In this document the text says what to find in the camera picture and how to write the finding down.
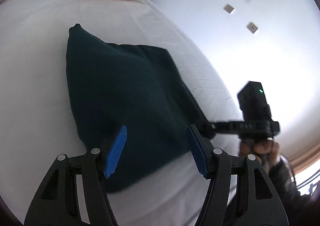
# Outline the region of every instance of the white bed sheet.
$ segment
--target white bed sheet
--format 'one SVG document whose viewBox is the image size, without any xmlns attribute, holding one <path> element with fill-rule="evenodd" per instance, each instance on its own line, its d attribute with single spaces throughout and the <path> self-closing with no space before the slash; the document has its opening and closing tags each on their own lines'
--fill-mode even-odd
<svg viewBox="0 0 320 226">
<path fill-rule="evenodd" d="M 22 222 L 57 155 L 85 152 L 65 72 L 68 30 L 76 23 L 107 43 L 166 48 L 209 121 L 241 119 L 204 54 L 149 0 L 6 0 L 0 5 L 0 195 Z M 218 135 L 213 143 L 237 154 L 236 136 Z M 208 183 L 187 153 L 109 200 L 120 226 L 192 225 Z"/>
</svg>

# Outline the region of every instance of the dark green pillow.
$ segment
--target dark green pillow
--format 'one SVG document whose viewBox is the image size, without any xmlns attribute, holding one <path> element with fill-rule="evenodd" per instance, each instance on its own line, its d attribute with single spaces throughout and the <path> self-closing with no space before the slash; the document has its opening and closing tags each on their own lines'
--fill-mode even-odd
<svg viewBox="0 0 320 226">
<path fill-rule="evenodd" d="M 162 48 L 104 43 L 76 24 L 69 31 L 67 80 L 78 135 L 87 150 L 99 147 L 119 124 L 128 129 L 117 169 L 106 180 L 107 192 L 186 153 L 189 124 L 200 130 L 208 125 Z"/>
</svg>

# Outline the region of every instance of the human hand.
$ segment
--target human hand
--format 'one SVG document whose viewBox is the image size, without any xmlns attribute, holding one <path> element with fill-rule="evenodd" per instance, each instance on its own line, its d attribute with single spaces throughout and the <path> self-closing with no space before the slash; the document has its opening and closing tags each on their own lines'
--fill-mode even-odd
<svg viewBox="0 0 320 226">
<path fill-rule="evenodd" d="M 270 168 L 276 166 L 280 162 L 280 145 L 278 142 L 272 140 L 260 141 L 253 146 L 253 151 L 258 155 L 265 155 L 269 153 L 270 155 L 268 161 Z M 246 143 L 241 141 L 239 156 L 246 157 L 248 154 L 254 153 L 251 151 L 250 147 Z M 256 158 L 259 160 L 260 163 L 262 163 L 260 157 L 256 156 Z"/>
</svg>

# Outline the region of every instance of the wall plate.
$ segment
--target wall plate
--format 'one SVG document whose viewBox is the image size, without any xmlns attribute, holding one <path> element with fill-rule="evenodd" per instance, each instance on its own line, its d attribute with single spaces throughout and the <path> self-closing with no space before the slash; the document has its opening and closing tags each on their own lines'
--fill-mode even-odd
<svg viewBox="0 0 320 226">
<path fill-rule="evenodd" d="M 230 6 L 229 4 L 225 5 L 223 8 L 226 12 L 228 12 L 229 14 L 231 14 L 234 10 L 234 8 L 232 6 Z"/>
<path fill-rule="evenodd" d="M 254 24 L 254 23 L 252 23 L 252 22 L 250 22 L 248 25 L 247 25 L 247 28 L 250 30 L 250 32 L 251 33 L 255 33 L 255 32 L 257 32 L 257 30 L 258 30 L 258 27 Z"/>
</svg>

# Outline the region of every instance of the wall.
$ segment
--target wall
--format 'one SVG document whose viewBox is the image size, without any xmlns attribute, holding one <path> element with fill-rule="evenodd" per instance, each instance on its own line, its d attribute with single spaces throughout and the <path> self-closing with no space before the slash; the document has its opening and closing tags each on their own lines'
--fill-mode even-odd
<svg viewBox="0 0 320 226">
<path fill-rule="evenodd" d="M 320 12 L 314 0 L 152 0 L 204 52 L 230 90 L 262 83 L 288 158 L 320 139 Z M 223 10 L 235 8 L 232 14 Z M 249 22 L 259 30 L 253 35 Z"/>
</svg>

